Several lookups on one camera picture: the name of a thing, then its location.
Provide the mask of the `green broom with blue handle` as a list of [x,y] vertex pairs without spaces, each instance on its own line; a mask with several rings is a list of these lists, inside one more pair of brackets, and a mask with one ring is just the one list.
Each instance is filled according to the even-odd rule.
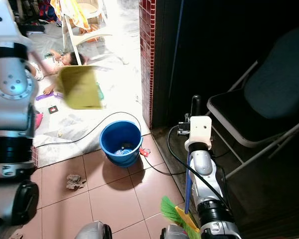
[[190,170],[186,171],[185,186],[186,186],[186,197],[184,200],[184,208],[177,206],[167,196],[161,199],[161,214],[165,219],[170,221],[171,225],[181,226],[188,234],[189,239],[201,239],[200,229],[196,226],[196,223],[191,216],[190,200],[193,198],[191,195],[192,179]]

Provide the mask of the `yellow dustpan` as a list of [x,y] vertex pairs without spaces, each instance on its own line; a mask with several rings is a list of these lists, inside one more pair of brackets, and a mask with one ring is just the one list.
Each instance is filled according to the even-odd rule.
[[58,73],[43,80],[49,81],[49,86],[42,90],[42,94],[60,93],[65,104],[72,109],[106,108],[93,66],[64,66]]

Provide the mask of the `child lying on floor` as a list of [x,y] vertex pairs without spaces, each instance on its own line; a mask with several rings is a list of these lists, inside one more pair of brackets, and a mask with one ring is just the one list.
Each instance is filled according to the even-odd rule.
[[78,56],[75,52],[62,54],[52,49],[47,56],[49,57],[43,59],[43,64],[32,61],[29,62],[26,67],[36,81],[55,75],[64,66],[79,65],[79,61],[85,63],[88,60],[88,58],[82,54],[78,54]]

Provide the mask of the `thin blue pole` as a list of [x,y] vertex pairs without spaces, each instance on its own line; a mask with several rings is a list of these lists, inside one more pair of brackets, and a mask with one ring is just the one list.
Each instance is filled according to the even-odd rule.
[[177,58],[178,58],[178,50],[180,48],[180,33],[181,33],[181,25],[183,21],[183,12],[184,12],[184,2],[186,0],[180,0],[180,5],[179,5],[179,14],[178,14],[178,21],[177,21],[177,28],[175,32],[175,42],[174,42],[174,50],[173,50],[173,58],[172,58],[172,69],[170,71],[170,85],[168,89],[168,100],[171,100],[172,98],[172,93],[174,93],[174,74],[175,74],[175,69],[177,66]]

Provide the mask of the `blue plastic bucket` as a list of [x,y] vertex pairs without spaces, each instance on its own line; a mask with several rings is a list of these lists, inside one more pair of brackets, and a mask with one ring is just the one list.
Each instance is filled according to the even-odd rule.
[[143,137],[135,123],[118,120],[102,130],[99,141],[100,148],[112,164],[128,168],[140,157]]

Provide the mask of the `black folding chair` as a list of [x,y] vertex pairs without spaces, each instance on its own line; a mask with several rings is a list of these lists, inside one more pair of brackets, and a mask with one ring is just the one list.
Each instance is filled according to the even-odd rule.
[[263,61],[206,105],[238,143],[261,148],[241,168],[279,152],[299,132],[299,27],[280,36]]

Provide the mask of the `grey robot right leg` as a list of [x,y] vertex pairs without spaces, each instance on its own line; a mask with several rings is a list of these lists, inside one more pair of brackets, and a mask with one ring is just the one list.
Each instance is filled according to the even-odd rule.
[[168,225],[161,230],[159,239],[189,239],[189,237],[181,226]]

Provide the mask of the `grey robot leg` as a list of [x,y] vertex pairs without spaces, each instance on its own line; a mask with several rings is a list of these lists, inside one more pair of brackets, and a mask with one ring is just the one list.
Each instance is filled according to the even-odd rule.
[[161,230],[159,239],[189,239],[189,237],[181,226],[168,225]]
[[113,233],[109,225],[95,221],[84,225],[75,239],[112,239]]

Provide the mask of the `crumpled brown paper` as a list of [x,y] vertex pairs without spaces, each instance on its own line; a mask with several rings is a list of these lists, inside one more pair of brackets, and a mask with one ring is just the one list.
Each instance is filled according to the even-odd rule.
[[81,189],[85,187],[86,182],[86,178],[81,177],[81,175],[70,174],[67,176],[66,188],[69,190]]

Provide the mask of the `white plastic chair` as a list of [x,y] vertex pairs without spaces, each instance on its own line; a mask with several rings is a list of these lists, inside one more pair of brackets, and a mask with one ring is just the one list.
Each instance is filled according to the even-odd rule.
[[92,30],[87,31],[75,26],[67,16],[59,19],[61,20],[63,50],[73,50],[78,55],[79,45],[96,41],[104,36],[111,36],[111,33],[104,27],[108,20],[104,0],[76,0],[76,2],[86,15]]

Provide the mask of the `grey robot left leg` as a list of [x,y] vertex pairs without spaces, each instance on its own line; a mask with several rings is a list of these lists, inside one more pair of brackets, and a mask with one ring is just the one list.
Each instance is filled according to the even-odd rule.
[[84,225],[75,239],[112,239],[113,233],[109,225],[95,221]]

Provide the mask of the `pink plastic object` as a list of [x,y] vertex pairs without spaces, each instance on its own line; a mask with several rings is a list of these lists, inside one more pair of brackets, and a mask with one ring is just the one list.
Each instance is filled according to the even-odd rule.
[[35,129],[38,129],[40,127],[43,117],[43,113],[40,113],[38,111],[35,112]]

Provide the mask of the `purple plastic toy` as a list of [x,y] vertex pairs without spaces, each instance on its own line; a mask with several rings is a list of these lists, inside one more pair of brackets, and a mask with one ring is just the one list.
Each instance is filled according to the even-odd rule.
[[36,96],[35,97],[35,100],[36,101],[40,101],[40,100],[43,100],[45,98],[49,98],[49,97],[54,97],[54,98],[57,98],[57,99],[62,99],[62,94],[60,93],[56,93],[56,92],[52,92],[52,93],[48,93],[48,94],[41,94],[39,96]]

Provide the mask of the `orange patterned cloth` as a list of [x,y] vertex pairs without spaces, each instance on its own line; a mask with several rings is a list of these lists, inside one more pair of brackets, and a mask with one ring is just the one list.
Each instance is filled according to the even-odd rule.
[[67,16],[72,23],[84,30],[92,30],[86,15],[76,0],[50,0],[58,18]]

